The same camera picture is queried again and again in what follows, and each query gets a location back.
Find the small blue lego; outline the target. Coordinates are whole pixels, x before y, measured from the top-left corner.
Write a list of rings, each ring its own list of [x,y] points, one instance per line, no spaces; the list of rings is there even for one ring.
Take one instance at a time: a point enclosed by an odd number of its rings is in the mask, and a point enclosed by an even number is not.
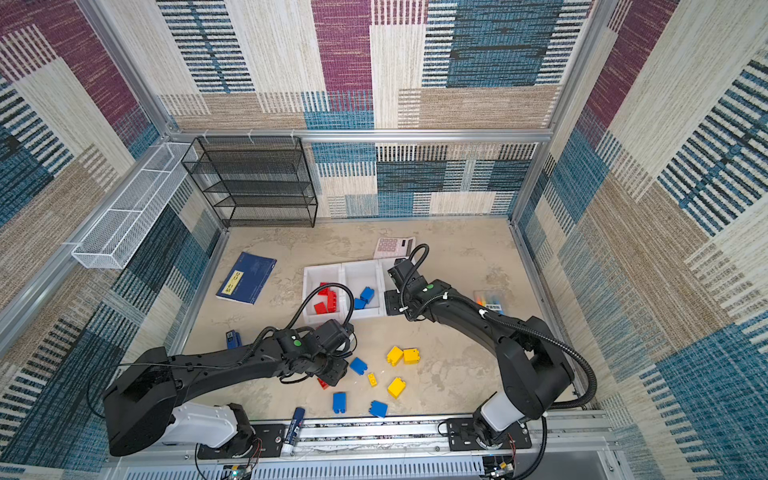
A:
[[[375,290],[371,287],[365,287],[360,295],[360,299],[364,300],[367,304],[371,302],[375,295]]]

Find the yellow lego stud brick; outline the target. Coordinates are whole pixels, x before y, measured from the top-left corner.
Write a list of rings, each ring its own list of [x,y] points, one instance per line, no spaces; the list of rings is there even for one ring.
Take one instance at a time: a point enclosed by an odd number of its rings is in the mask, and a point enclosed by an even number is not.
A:
[[[403,357],[404,351],[398,346],[393,346],[386,356],[386,361],[391,366],[397,366]]]

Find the red lego long brick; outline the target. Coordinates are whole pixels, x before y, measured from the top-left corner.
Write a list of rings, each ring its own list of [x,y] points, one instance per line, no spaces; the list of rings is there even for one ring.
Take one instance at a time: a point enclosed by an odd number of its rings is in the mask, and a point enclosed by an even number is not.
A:
[[[338,300],[335,297],[327,297],[324,301],[313,305],[317,315],[336,313],[338,310]]]

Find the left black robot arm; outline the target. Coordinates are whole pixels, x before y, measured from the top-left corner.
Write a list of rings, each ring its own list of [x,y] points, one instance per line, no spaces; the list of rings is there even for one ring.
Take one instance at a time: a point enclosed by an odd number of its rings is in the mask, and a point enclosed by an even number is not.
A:
[[[171,356],[145,351],[103,391],[109,452],[123,457],[156,443],[192,443],[233,458],[255,448],[254,427],[240,404],[209,407],[195,398],[243,382],[292,375],[335,386],[344,377],[354,335],[352,317],[319,327],[268,326],[241,347]]]

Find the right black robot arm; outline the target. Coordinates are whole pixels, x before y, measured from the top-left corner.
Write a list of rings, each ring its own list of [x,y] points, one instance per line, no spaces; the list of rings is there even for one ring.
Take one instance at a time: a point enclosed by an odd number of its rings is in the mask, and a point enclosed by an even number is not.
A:
[[[483,448],[495,448],[507,430],[522,420],[540,420],[550,410],[583,407],[598,387],[597,375],[575,348],[555,338],[542,319],[503,315],[461,294],[449,283],[429,281],[419,273],[422,256],[387,260],[394,287],[385,292],[389,316],[410,322],[430,321],[460,332],[496,358],[501,389],[473,413],[474,437]]]

